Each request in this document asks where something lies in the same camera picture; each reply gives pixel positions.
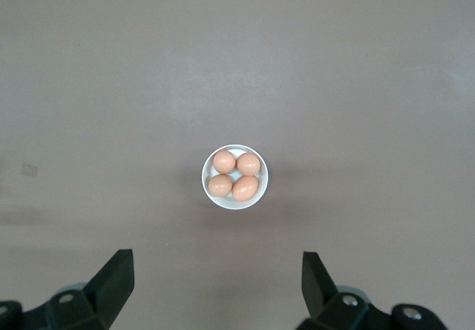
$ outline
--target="gray table surface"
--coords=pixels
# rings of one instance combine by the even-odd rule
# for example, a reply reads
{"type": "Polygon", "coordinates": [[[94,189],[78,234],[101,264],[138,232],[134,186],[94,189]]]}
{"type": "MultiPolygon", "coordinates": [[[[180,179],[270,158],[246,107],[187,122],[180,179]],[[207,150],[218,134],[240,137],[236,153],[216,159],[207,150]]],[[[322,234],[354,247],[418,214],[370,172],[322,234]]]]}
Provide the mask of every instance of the gray table surface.
{"type": "Polygon", "coordinates": [[[0,299],[32,308],[132,248],[113,329],[290,330],[307,250],[383,311],[418,303],[472,329],[474,13],[0,0],[0,299]],[[239,212],[200,181],[230,143],[270,172],[239,212]]]}

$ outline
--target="bowl of eggs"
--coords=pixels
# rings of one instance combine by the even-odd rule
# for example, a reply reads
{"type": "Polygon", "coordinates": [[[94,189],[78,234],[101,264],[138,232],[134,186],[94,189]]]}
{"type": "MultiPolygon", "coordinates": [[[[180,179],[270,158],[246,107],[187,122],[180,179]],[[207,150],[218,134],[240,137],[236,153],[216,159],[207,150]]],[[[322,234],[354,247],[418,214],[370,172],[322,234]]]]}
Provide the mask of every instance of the bowl of eggs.
{"type": "Polygon", "coordinates": [[[260,154],[244,145],[227,145],[213,152],[203,166],[206,195],[222,208],[240,210],[264,195],[269,181],[260,154]]]}

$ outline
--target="white bowl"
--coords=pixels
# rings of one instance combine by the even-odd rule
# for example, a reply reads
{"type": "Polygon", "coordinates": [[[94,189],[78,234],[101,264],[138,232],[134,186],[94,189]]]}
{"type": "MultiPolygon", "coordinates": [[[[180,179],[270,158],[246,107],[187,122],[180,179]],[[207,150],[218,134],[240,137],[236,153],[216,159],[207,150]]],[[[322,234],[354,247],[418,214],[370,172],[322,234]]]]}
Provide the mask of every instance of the white bowl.
{"type": "MultiPolygon", "coordinates": [[[[228,174],[232,182],[236,182],[239,178],[243,176],[243,174],[235,168],[233,172],[228,174]]],[[[251,205],[254,205],[256,202],[259,201],[259,199],[264,195],[264,192],[266,191],[267,188],[267,183],[269,181],[269,173],[267,171],[267,166],[266,163],[264,162],[263,158],[261,157],[260,154],[258,154],[256,151],[254,151],[252,148],[249,148],[247,146],[243,145],[227,145],[218,148],[215,152],[213,152],[208,159],[205,162],[205,165],[203,166],[203,172],[201,174],[201,181],[203,183],[203,188],[206,192],[206,195],[208,196],[209,199],[211,199],[215,204],[219,205],[222,208],[226,209],[231,209],[231,210],[240,210],[240,209],[245,209],[248,208],[251,205]],[[218,175],[219,173],[214,169],[213,166],[213,157],[216,153],[220,151],[229,151],[232,153],[232,155],[235,157],[235,159],[238,159],[238,157],[241,154],[244,154],[246,152],[251,152],[255,154],[258,159],[261,161],[261,169],[256,173],[256,177],[258,178],[259,181],[259,186],[258,186],[258,191],[256,191],[255,195],[247,200],[246,202],[237,202],[232,198],[232,193],[229,193],[225,197],[213,197],[208,190],[208,183],[209,180],[213,177],[218,175]]]]}

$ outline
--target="brown egg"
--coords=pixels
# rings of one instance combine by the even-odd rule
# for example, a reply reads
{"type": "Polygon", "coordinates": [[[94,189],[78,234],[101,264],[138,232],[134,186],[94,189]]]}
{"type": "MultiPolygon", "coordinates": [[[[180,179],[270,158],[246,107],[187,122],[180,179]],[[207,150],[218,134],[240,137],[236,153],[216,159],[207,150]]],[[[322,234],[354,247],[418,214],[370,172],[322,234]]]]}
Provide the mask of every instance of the brown egg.
{"type": "Polygon", "coordinates": [[[243,176],[254,176],[261,169],[261,161],[255,154],[250,152],[241,154],[237,159],[237,169],[243,176]]]}
{"type": "Polygon", "coordinates": [[[228,174],[236,166],[236,159],[229,151],[219,151],[213,157],[213,166],[221,174],[228,174]]]}
{"type": "Polygon", "coordinates": [[[259,181],[255,176],[242,176],[232,187],[232,197],[237,202],[246,202],[258,191],[259,181]]]}
{"type": "Polygon", "coordinates": [[[232,189],[232,179],[225,174],[213,176],[208,183],[209,193],[213,197],[225,197],[232,189]]]}

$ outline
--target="screw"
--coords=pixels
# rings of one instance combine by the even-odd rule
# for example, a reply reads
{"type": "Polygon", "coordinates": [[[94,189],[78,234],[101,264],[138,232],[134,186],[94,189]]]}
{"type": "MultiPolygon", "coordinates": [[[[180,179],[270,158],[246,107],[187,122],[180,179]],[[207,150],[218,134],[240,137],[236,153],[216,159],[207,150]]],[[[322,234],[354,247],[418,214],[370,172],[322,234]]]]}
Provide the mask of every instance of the screw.
{"type": "Polygon", "coordinates": [[[402,312],[409,319],[412,319],[412,320],[421,320],[422,319],[421,313],[419,313],[414,308],[407,307],[407,308],[402,309],[402,312]]]}
{"type": "Polygon", "coordinates": [[[74,296],[72,294],[65,294],[59,298],[58,302],[59,304],[64,304],[72,301],[72,299],[74,299],[74,296]]]}
{"type": "Polygon", "coordinates": [[[344,295],[343,296],[343,303],[345,303],[347,306],[357,306],[358,301],[353,295],[344,295]]]}

